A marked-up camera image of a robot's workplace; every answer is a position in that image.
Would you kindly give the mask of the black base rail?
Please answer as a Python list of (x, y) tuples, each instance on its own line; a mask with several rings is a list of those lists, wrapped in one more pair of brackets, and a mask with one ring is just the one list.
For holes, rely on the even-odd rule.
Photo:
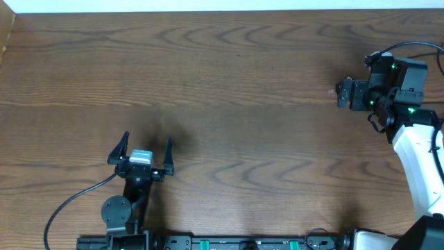
[(162, 235), (144, 231), (133, 235), (80, 237), (76, 250), (388, 250), (397, 241), (383, 233), (360, 228), (347, 233), (328, 233), (323, 228), (314, 228), (306, 235), (294, 237)]

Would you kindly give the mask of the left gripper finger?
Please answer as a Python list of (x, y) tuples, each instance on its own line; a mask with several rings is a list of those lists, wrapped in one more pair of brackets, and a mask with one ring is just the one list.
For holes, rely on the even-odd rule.
[(110, 152), (107, 163), (110, 165), (118, 165), (127, 160), (128, 138), (130, 133), (126, 131), (116, 147)]
[(165, 151), (165, 156), (164, 156), (164, 174), (168, 175), (168, 176), (174, 175), (172, 147), (173, 147), (173, 142), (172, 142), (172, 138), (170, 137), (168, 139), (168, 142), (166, 145), (166, 151)]

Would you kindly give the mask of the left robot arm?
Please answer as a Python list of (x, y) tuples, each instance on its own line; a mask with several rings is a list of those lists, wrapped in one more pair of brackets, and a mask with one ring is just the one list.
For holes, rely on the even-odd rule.
[(102, 205), (106, 248), (162, 248), (162, 241), (145, 229), (144, 220), (152, 184), (162, 183), (165, 176), (174, 175), (173, 142), (168, 140), (163, 167), (157, 168), (151, 151), (134, 149), (129, 156), (126, 154), (128, 138), (129, 132), (126, 131), (108, 156), (108, 164), (115, 166), (115, 174), (125, 180), (125, 185), (122, 195), (110, 197)]

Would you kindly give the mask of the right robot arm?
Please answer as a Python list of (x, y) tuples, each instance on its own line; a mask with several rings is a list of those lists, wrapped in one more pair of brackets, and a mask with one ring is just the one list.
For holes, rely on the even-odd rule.
[(443, 121), (422, 108), (428, 66), (390, 53), (366, 56), (366, 80), (347, 78), (336, 86), (337, 105), (368, 111), (373, 128), (385, 134), (407, 177), (415, 223), (399, 238), (355, 229), (344, 239), (346, 249), (443, 248)]

